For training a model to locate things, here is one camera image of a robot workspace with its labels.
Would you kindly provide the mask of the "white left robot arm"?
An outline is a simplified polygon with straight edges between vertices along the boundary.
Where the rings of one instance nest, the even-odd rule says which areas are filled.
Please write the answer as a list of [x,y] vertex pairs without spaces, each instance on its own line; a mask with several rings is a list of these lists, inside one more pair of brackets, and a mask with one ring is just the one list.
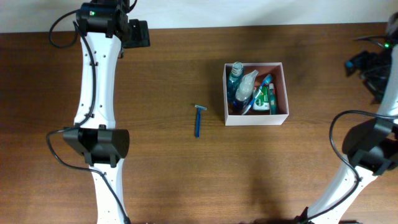
[[83,156],[95,183],[98,223],[129,223],[123,202],[126,129],[116,128],[114,80],[124,50],[150,46],[146,21],[130,19],[135,1],[90,1],[74,13],[83,53],[80,104],[64,141]]

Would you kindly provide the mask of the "teal mouthwash bottle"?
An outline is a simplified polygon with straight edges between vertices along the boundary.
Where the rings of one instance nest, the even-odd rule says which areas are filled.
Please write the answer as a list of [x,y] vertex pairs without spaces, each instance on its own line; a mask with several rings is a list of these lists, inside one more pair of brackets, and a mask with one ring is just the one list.
[[244,75],[244,65],[241,62],[233,63],[227,81],[227,101],[231,103],[235,99],[236,90]]

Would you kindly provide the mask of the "clear spray bottle blue liquid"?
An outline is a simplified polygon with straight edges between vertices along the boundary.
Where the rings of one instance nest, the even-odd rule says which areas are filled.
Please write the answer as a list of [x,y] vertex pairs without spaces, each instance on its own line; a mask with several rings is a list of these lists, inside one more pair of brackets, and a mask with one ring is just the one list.
[[242,110],[249,103],[254,91],[254,83],[258,74],[259,72],[254,70],[253,72],[243,76],[243,79],[236,90],[235,99],[233,101],[235,110]]

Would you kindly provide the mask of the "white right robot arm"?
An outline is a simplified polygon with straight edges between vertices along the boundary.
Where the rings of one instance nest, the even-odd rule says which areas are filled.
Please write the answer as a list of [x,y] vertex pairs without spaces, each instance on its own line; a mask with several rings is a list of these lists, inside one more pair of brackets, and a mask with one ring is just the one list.
[[379,103],[375,113],[355,110],[369,120],[352,127],[335,154],[342,161],[323,195],[294,223],[342,223],[342,216],[360,192],[386,171],[397,168],[397,14],[389,17],[383,35],[363,37],[379,44],[380,53],[363,51],[345,62],[348,76],[359,72]]

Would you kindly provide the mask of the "green white toothpaste tube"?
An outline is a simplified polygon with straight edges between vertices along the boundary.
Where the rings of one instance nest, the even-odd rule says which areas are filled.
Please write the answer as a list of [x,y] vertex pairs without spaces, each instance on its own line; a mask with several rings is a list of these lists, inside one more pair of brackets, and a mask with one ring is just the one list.
[[273,83],[269,84],[269,104],[271,115],[277,114],[277,99],[275,95],[275,87]]

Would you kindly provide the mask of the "blue disposable razor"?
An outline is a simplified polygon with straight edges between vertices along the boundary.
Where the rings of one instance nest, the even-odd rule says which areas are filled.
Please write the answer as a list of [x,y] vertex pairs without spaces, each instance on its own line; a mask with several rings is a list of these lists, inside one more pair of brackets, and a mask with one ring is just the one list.
[[196,118],[196,124],[195,124],[195,137],[199,138],[200,137],[200,127],[201,127],[201,112],[203,110],[207,110],[207,107],[204,107],[201,105],[195,105],[195,108],[197,109],[197,118]]

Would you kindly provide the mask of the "blue white toothbrush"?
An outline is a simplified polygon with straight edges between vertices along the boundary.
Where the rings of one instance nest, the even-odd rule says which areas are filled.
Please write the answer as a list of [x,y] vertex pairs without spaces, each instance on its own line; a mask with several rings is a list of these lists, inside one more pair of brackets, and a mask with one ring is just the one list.
[[250,103],[247,105],[247,107],[245,107],[242,115],[245,115],[253,106],[253,104],[256,101],[256,98],[260,95],[261,91],[262,91],[262,87],[264,85],[269,85],[270,82],[272,81],[272,75],[270,73],[267,74],[267,76],[263,79],[261,85],[256,89],[256,91],[254,92],[254,96],[252,97],[252,100],[250,101]]

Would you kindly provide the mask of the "green soap bar packet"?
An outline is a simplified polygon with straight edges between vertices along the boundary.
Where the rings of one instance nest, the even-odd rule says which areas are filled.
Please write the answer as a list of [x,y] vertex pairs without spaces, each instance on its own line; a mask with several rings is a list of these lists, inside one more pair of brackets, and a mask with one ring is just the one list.
[[255,102],[252,106],[254,111],[269,111],[269,89],[268,86],[263,86],[260,94],[255,99]]

